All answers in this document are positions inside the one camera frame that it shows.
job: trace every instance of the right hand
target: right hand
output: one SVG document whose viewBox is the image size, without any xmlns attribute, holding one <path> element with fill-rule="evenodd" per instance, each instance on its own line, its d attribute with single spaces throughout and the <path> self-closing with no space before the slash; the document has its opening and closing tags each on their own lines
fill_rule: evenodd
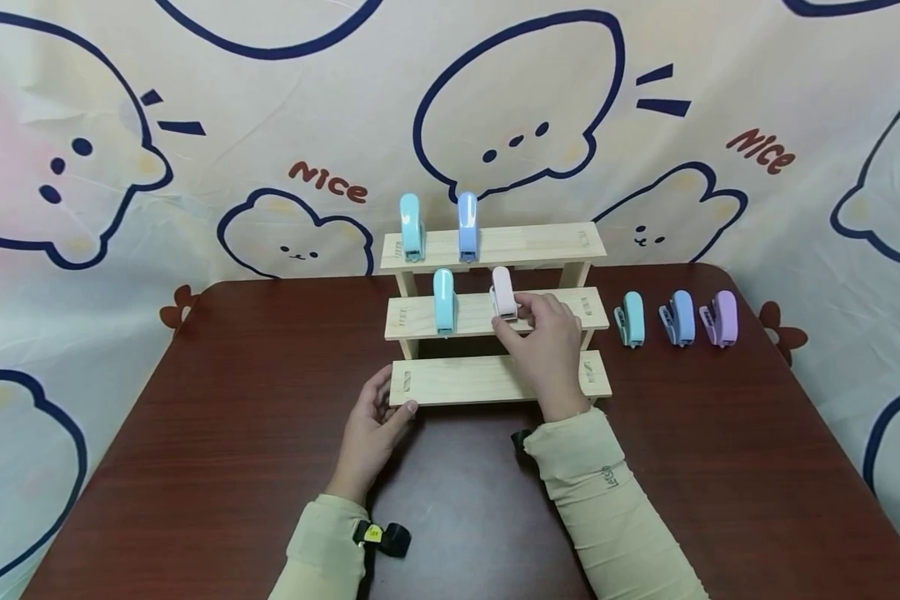
<svg viewBox="0 0 900 600">
<path fill-rule="evenodd" d="M 547 423 L 562 421 L 590 410 L 580 388 L 580 317 L 552 294 L 513 295 L 519 317 L 531 322 L 530 335 L 521 337 L 509 323 L 493 318 L 493 332 L 511 353 L 516 368 L 537 394 Z"/>
</svg>

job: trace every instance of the nice text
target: nice text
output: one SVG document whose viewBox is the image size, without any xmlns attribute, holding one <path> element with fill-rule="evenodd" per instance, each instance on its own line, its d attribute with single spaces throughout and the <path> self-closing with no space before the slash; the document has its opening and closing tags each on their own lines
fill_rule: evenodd
<svg viewBox="0 0 900 600">
<path fill-rule="evenodd" d="M 326 183 L 327 189 L 330 190 L 331 194 L 338 196 L 347 195 L 347 200 L 357 204 L 367 202 L 367 189 L 365 187 L 350 185 L 347 179 L 343 177 L 330 177 L 330 172 L 326 169 L 311 169 L 310 165 L 303 160 L 298 160 L 296 164 L 291 166 L 288 175 L 290 175 L 291 179 L 296 179 L 297 175 L 301 173 L 303 174 L 303 181 L 306 183 L 310 183 L 310 179 L 315 178 L 319 173 L 320 177 L 315 184 L 317 189 L 323 189 L 323 184 Z"/>
<path fill-rule="evenodd" d="M 751 146 L 756 146 L 753 150 L 744 154 L 744 157 L 751 158 L 756 156 L 756 162 L 758 164 L 767 166 L 768 174 L 777 175 L 780 172 L 780 169 L 783 169 L 783 167 L 792 163 L 793 160 L 796 160 L 797 156 L 793 153 L 785 153 L 786 149 L 784 149 L 783 144 L 774 144 L 774 141 L 777 141 L 777 135 L 764 137 L 764 135 L 760 135 L 759 128 L 754 127 L 751 131 L 743 132 L 730 140 L 727 147 L 732 148 L 733 146 L 740 144 L 740 147 L 737 147 L 737 152 L 744 152 Z M 771 153 L 777 154 L 773 160 L 770 158 Z"/>
</svg>

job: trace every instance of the arm sleeve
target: arm sleeve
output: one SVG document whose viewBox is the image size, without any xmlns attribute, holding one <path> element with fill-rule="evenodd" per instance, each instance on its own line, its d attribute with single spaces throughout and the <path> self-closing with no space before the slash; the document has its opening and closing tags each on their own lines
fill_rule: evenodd
<svg viewBox="0 0 900 600">
<path fill-rule="evenodd" d="M 708 598 L 596 408 L 526 438 L 600 600 Z"/>
<path fill-rule="evenodd" d="M 353 532 L 364 519 L 362 506 L 332 495 L 308 504 L 269 600 L 354 600 L 363 579 L 363 548 Z"/>
</svg>

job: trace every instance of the fabric backdrop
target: fabric backdrop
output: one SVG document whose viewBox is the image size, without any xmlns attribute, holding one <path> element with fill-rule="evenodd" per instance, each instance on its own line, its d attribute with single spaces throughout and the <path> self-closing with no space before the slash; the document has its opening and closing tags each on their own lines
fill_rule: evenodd
<svg viewBox="0 0 900 600">
<path fill-rule="evenodd" d="M 407 191 L 727 269 L 900 532 L 900 0 L 0 0 L 0 598 L 199 292 Z"/>
</svg>

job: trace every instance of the wooden display stand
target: wooden display stand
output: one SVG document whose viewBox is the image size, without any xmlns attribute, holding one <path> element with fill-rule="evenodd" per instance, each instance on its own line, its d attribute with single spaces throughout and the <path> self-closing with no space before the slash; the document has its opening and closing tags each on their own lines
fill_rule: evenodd
<svg viewBox="0 0 900 600">
<path fill-rule="evenodd" d="M 393 363 L 391 404 L 417 400 L 423 405 L 505 403 L 533 399 L 516 375 L 509 356 L 477 356 L 418 360 L 419 340 L 437 335 L 433 326 L 433 297 L 418 297 L 414 273 L 432 273 L 440 268 L 473 269 L 496 266 L 563 265 L 559 289 L 533 290 L 532 294 L 555 295 L 581 318 L 583 329 L 580 381 L 591 399 L 610 396 L 607 372 L 600 352 L 587 350 L 597 329 L 608 329 L 607 311 L 596 288 L 585 288 L 590 261 L 606 257 L 603 241 L 593 222 L 564 222 L 557 225 L 490 227 L 480 229 L 479 260 L 464 263 L 458 250 L 458 232 L 427 232 L 425 258 L 408 262 L 403 255 L 401 235 L 384 238 L 380 272 L 393 273 L 401 297 L 387 305 L 384 337 L 400 342 L 406 360 Z M 449 337 L 493 335 L 490 318 L 493 306 L 489 294 L 457 295 L 457 330 Z M 520 333 L 530 331 L 523 320 L 512 323 Z"/>
</svg>

